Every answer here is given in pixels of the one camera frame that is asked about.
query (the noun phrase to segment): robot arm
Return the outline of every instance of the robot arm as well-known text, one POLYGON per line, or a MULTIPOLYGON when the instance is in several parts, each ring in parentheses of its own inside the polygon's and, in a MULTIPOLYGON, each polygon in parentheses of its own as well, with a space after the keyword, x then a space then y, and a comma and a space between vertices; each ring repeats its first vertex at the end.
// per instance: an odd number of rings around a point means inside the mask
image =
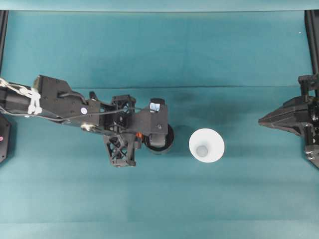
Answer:
MULTIPOLYGON (((134 152, 142 143, 153 152, 163 153, 173 142, 165 101, 151 99, 150 105, 143 109, 136 108, 135 103, 133 97, 124 95, 113 97, 107 104, 99 101, 94 92, 85 99, 72 91, 67 82, 46 76, 38 76, 33 87, 8 83, 3 79, 0 82, 0 111, 3 114, 40 117, 101 134, 110 163, 115 167, 135 166, 134 152)), ((0 128, 3 134, 10 128, 3 116, 0 128)), ((7 142, 1 143, 0 153, 3 150, 5 154, 0 162, 6 158, 7 149, 7 142)))
POLYGON ((319 75, 300 76, 298 82, 301 96, 259 119, 259 124, 304 138, 305 154, 319 168, 319 75), (310 91, 315 91, 315 96, 310 96, 310 91))

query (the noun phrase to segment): white zip tie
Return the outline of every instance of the white zip tie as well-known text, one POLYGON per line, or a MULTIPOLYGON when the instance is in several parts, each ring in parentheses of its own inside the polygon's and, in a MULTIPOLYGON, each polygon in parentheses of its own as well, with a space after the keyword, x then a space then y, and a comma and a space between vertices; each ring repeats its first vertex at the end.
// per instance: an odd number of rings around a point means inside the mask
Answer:
POLYGON ((31 90, 28 90, 25 86, 17 85, 17 84, 10 84, 5 79, 0 78, 0 87, 8 88, 14 92, 16 92, 19 95, 26 96, 30 98, 30 105, 28 107, 28 114, 29 115, 37 115, 42 113, 42 108, 40 106, 40 99, 41 95, 39 94, 38 90, 31 87, 31 90))

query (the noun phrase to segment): teal table surface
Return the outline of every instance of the teal table surface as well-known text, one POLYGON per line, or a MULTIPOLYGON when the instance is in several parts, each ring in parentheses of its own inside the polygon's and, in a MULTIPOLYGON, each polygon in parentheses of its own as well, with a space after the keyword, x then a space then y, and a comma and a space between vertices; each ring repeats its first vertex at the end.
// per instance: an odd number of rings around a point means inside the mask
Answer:
POLYGON ((164 98, 175 142, 114 168, 99 135, 10 117, 0 238, 319 237, 319 171, 302 139, 257 123, 311 74, 302 11, 11 12, 2 76, 30 85, 37 74, 106 102, 164 98), (204 127, 225 140, 215 163, 188 150, 204 127))

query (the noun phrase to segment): black frame edge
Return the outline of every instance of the black frame edge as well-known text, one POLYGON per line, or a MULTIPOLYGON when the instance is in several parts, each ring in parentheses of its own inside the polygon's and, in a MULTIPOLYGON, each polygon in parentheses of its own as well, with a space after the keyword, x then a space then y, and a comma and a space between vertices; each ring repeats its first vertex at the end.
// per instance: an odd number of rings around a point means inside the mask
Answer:
POLYGON ((0 10, 0 75, 1 75, 1 67, 2 67, 6 26, 8 23, 8 15, 9 15, 9 11, 0 10))
POLYGON ((319 10, 305 11, 305 25, 313 73, 319 73, 319 10))

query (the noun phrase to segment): black cable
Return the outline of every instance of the black cable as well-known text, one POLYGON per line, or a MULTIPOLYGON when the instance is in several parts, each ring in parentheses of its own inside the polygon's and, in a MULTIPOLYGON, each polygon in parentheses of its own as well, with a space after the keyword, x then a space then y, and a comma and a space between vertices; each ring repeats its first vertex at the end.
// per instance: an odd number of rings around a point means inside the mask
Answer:
POLYGON ((38 117, 38 118, 41 118, 41 119, 51 120, 51 121, 55 121, 55 122, 62 122, 62 121, 66 121, 66 120, 73 120, 73 119, 77 119, 77 118, 81 118, 81 117, 87 117, 87 116, 102 116, 102 115, 116 114, 116 113, 119 113, 119 112, 129 111, 129 110, 140 110, 141 111, 143 109, 142 108, 137 108, 137 107, 130 107, 130 108, 125 108, 125 109, 120 109, 120 110, 88 113, 86 115, 77 115, 77 116, 70 116, 70 117, 65 117, 65 118, 51 118, 51 117, 31 115, 31 114, 15 114, 15 113, 11 113, 11 112, 7 111, 2 106, 0 106, 0 110, 3 111, 5 114, 7 114, 9 116, 31 116, 31 117, 38 117))

